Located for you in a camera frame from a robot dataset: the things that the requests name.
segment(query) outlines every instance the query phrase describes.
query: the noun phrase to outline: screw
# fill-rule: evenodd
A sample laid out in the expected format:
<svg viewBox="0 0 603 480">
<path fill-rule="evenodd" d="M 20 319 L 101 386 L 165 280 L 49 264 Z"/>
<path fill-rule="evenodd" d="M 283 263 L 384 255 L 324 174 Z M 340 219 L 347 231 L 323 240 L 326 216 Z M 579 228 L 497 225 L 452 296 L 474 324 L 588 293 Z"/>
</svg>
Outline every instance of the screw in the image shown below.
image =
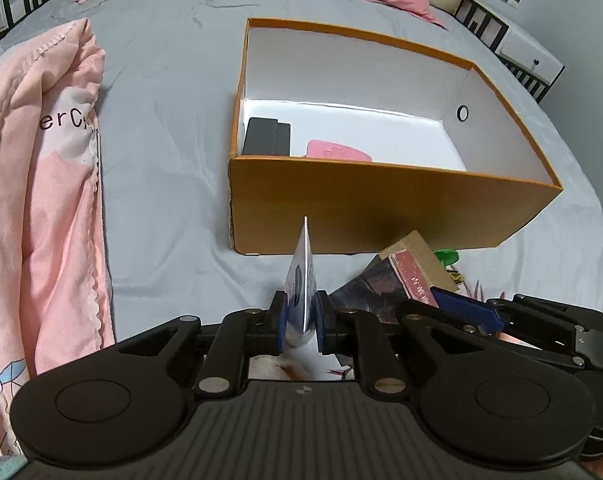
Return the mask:
<svg viewBox="0 0 603 480">
<path fill-rule="evenodd" d="M 395 377 L 383 377 L 375 382 L 374 388 L 382 394 L 400 394 L 406 389 L 406 383 Z"/>
<path fill-rule="evenodd" d="M 208 394 L 220 394 L 230 387 L 230 381 L 223 377 L 206 377 L 199 381 L 199 389 Z"/>
</svg>

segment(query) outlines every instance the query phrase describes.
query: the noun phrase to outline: white card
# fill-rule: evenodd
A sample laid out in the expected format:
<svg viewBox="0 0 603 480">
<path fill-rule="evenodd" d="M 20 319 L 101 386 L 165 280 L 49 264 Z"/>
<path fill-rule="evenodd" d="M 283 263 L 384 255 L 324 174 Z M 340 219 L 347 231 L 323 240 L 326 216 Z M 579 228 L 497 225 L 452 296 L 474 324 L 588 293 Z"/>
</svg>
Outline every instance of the white card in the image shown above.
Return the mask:
<svg viewBox="0 0 603 480">
<path fill-rule="evenodd" d="M 310 250 L 308 217 L 305 216 L 299 242 L 286 277 L 285 290 L 288 295 L 286 341 L 293 346 L 302 346 L 315 333 L 312 299 L 317 292 L 315 269 L 312 265 L 312 251 Z"/>
</svg>

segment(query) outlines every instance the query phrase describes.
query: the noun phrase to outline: gray bed sheet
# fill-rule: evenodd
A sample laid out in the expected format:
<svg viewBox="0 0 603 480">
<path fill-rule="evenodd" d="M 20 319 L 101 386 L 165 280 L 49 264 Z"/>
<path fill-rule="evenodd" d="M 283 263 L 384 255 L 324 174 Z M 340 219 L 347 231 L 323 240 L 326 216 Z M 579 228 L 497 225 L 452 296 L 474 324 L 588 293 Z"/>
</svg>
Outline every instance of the gray bed sheet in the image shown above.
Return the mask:
<svg viewBox="0 0 603 480">
<path fill-rule="evenodd" d="M 52 0 L 8 34 L 4 48 L 86 16 L 106 51 L 96 111 L 118 339 L 181 314 L 211 323 L 267 308 L 283 285 L 289 256 L 242 256 L 229 245 L 228 136 L 249 16 L 373 30 L 475 60 L 533 131 L 566 191 L 498 249 L 464 251 L 461 269 L 473 283 L 481 279 L 487 297 L 524 292 L 603 310 L 603 213 L 592 187 L 499 60 L 436 12 L 449 30 L 363 0 Z M 319 288 L 334 290 L 370 259 L 315 256 Z"/>
</svg>

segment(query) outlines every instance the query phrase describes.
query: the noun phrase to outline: green object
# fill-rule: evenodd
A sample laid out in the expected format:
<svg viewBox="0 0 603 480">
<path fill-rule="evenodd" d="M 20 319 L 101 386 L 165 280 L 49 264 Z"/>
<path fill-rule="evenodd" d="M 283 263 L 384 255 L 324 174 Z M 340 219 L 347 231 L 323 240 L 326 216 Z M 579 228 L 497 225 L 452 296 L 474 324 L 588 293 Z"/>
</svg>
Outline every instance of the green object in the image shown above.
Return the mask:
<svg viewBox="0 0 603 480">
<path fill-rule="evenodd" d="M 454 265 L 459 261 L 459 253 L 454 249 L 437 249 L 433 253 L 444 267 Z"/>
</svg>

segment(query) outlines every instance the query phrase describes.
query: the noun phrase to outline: orange box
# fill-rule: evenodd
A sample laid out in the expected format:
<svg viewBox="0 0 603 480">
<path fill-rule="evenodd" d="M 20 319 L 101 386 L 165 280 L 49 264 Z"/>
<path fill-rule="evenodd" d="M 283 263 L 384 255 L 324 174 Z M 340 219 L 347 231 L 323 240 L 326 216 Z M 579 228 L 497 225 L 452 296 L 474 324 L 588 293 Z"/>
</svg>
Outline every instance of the orange box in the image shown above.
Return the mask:
<svg viewBox="0 0 603 480">
<path fill-rule="evenodd" d="M 291 156 L 241 155 L 252 116 L 291 124 Z M 305 157 L 309 140 L 373 162 Z M 418 230 L 433 249 L 499 245 L 561 191 L 512 106 L 471 61 L 381 34 L 250 18 L 230 136 L 233 245 L 376 253 Z"/>
</svg>

